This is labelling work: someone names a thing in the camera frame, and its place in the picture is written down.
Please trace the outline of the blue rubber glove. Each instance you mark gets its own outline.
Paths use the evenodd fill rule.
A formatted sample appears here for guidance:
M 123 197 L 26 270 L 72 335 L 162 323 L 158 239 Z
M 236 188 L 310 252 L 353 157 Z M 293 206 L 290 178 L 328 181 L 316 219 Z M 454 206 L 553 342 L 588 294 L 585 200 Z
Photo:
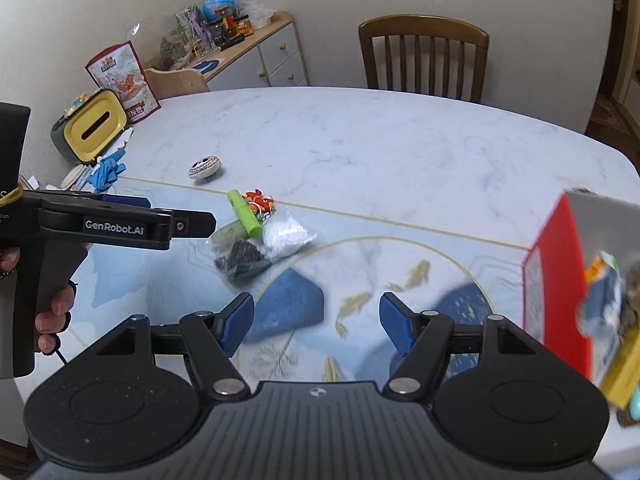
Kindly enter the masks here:
M 125 154 L 126 151 L 120 148 L 111 155 L 100 158 L 88 179 L 96 192 L 105 193 L 126 170 L 126 165 L 122 162 Z

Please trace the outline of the red dragon toy figure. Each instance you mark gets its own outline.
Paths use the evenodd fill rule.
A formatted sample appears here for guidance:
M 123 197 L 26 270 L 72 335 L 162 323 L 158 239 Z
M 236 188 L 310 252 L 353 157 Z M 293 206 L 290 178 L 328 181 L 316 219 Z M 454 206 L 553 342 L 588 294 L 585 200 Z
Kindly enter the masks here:
M 276 211 L 273 198 L 270 195 L 265 195 L 258 188 L 244 193 L 243 200 L 256 218 L 268 217 Z

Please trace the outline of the blue globe toy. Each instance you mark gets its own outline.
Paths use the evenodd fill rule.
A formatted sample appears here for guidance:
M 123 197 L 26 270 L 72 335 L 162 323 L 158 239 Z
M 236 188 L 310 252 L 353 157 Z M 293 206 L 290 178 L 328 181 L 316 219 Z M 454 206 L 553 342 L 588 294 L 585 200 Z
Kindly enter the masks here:
M 204 0 L 202 12 L 206 20 L 215 21 L 218 12 L 222 9 L 230 8 L 231 13 L 235 12 L 235 0 Z

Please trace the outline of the red white snack bag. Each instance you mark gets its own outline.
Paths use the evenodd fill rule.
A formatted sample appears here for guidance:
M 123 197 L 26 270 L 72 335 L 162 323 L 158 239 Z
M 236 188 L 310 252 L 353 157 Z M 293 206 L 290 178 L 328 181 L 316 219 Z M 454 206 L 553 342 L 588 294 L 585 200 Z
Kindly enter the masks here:
M 115 93 L 130 124 L 160 109 L 131 41 L 104 49 L 88 62 L 86 71 L 99 88 Z

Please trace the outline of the black beads plastic bag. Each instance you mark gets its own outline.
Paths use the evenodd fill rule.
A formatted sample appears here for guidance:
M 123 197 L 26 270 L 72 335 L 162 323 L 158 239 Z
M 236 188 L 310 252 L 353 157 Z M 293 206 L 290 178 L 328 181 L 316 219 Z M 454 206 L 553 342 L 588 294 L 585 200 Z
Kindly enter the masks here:
M 230 282 L 251 280 L 272 266 L 239 220 L 215 231 L 208 242 L 216 269 Z

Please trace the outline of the white wooden cabinet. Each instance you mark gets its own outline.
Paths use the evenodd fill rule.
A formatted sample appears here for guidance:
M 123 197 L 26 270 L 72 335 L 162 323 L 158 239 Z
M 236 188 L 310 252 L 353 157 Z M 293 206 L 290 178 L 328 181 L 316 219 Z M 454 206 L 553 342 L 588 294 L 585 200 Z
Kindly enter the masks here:
M 309 84 L 305 59 L 292 14 L 273 14 L 271 23 L 235 46 L 201 58 L 216 62 L 203 74 L 209 91 L 301 87 Z

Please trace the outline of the yellow green tissue box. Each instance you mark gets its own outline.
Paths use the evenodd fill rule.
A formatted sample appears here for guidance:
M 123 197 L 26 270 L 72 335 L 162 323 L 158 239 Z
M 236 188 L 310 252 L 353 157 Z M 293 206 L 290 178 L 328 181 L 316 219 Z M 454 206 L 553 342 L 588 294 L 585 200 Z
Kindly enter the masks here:
M 96 159 L 126 129 L 128 119 L 112 90 L 100 89 L 51 129 L 51 141 L 60 155 L 73 164 Z

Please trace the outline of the blue patterned table mat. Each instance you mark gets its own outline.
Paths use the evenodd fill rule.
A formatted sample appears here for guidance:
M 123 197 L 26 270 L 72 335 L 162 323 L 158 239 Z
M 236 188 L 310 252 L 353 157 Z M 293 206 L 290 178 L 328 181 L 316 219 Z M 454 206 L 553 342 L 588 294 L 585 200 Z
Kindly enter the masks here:
M 249 292 L 255 321 L 234 364 L 251 386 L 262 380 L 382 384 L 400 361 L 378 322 L 384 292 L 461 323 L 491 313 L 521 321 L 521 247 L 311 206 L 284 204 L 281 211 L 314 239 L 244 282 L 218 270 L 208 240 L 180 238 L 166 252 L 93 247 L 75 274 L 65 356 L 77 356 L 130 314 L 172 324 L 196 310 L 219 311 Z

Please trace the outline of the small wooden child chair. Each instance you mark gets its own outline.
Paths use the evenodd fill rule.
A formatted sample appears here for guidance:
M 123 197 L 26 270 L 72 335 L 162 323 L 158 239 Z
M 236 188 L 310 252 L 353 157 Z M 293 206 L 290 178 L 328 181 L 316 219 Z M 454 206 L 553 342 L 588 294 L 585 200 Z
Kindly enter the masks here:
M 158 100 L 209 92 L 204 76 L 193 68 L 168 70 L 168 72 L 147 68 L 144 76 Z

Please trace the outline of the white beads plastic bag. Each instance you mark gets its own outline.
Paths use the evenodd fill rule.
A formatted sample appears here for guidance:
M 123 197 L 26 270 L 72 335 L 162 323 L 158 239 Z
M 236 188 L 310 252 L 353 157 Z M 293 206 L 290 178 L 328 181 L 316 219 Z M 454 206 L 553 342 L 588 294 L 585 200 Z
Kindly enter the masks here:
M 311 244 L 317 233 L 287 209 L 277 209 L 262 225 L 262 253 L 272 262 L 288 258 Z

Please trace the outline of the brown wooden chair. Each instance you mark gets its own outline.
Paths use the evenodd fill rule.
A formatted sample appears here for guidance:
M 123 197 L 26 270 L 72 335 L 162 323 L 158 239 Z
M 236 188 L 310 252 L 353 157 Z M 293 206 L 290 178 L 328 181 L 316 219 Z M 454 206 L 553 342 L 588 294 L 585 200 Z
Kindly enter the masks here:
M 367 87 L 482 100 L 489 35 L 465 21 L 395 14 L 358 26 Z

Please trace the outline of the red white cardboard box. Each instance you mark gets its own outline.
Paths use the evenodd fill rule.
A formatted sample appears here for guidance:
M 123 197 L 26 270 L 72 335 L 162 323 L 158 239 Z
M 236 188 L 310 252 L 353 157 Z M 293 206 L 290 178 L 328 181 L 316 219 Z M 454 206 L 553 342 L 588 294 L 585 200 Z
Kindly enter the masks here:
M 576 314 L 587 295 L 585 270 L 599 252 L 615 257 L 623 280 L 621 345 L 628 330 L 639 329 L 638 321 L 624 319 L 629 299 L 639 295 L 638 206 L 566 191 L 523 261 L 526 332 L 590 382 L 590 343 L 578 332 Z M 599 387 L 600 382 L 593 383 Z

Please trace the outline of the teal egg-shaped sharpener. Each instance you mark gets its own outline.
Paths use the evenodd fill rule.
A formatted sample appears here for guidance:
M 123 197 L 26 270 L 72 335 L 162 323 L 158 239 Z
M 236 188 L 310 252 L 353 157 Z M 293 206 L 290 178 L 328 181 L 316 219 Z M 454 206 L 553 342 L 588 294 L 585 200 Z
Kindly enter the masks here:
M 627 406 L 627 412 L 634 422 L 640 422 L 640 387 L 634 389 Z

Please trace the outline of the yellow rectangular box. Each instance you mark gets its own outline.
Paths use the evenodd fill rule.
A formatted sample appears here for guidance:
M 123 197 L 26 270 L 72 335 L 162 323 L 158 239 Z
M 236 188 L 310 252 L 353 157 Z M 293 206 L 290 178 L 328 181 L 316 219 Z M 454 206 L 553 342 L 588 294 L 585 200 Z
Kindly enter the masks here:
M 639 383 L 639 330 L 628 330 L 599 389 L 612 404 L 624 410 Z

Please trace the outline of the green cylindrical tube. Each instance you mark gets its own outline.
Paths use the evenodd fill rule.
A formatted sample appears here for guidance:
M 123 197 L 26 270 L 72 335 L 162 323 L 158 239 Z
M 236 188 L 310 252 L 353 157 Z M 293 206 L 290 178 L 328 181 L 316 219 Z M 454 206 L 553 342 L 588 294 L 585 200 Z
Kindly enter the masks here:
M 250 206 L 248 206 L 243 195 L 238 190 L 231 190 L 227 193 L 227 197 L 248 237 L 261 237 L 262 225 L 250 209 Z

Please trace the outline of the blue white tissue pack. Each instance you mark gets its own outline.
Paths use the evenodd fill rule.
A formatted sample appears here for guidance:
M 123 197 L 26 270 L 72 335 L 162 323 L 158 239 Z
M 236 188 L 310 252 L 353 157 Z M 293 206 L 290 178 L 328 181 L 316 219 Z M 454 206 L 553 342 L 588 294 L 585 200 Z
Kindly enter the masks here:
M 620 345 L 623 280 L 615 257 L 599 252 L 585 270 L 587 295 L 576 314 L 578 332 L 590 343 L 593 382 L 600 382 Z

